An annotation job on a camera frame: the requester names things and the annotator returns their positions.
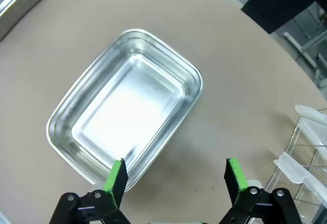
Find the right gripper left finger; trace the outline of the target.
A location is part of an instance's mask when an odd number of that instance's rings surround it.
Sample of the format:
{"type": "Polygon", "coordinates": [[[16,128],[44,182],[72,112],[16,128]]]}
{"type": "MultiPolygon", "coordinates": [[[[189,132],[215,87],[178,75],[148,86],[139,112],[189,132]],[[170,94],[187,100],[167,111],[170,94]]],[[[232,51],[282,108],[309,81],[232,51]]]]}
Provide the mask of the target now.
{"type": "Polygon", "coordinates": [[[61,195],[50,224],[128,224],[120,204],[128,181],[124,159],[116,160],[104,186],[84,196],[61,195]]]}

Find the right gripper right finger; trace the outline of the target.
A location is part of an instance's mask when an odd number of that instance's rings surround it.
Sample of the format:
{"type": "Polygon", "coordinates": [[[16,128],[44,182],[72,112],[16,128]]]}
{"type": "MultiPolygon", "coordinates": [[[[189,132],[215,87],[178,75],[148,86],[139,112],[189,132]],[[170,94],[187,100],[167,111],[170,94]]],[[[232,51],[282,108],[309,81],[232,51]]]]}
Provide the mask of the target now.
{"type": "Polygon", "coordinates": [[[289,190],[277,188],[270,193],[249,185],[238,159],[226,159],[224,179],[232,207],[219,224],[248,224],[252,218],[263,224],[301,224],[289,190]]]}

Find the clear plastic container lid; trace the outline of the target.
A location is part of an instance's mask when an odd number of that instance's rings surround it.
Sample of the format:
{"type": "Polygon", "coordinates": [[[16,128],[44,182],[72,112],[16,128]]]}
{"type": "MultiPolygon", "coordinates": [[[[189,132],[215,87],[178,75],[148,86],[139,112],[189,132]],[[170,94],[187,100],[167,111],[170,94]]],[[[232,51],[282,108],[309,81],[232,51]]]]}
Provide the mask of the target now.
{"type": "Polygon", "coordinates": [[[327,147],[327,115],[308,106],[296,105],[299,127],[312,145],[327,147]]]}
{"type": "Polygon", "coordinates": [[[286,152],[273,161],[294,184],[304,184],[327,208],[327,187],[286,152]]]}

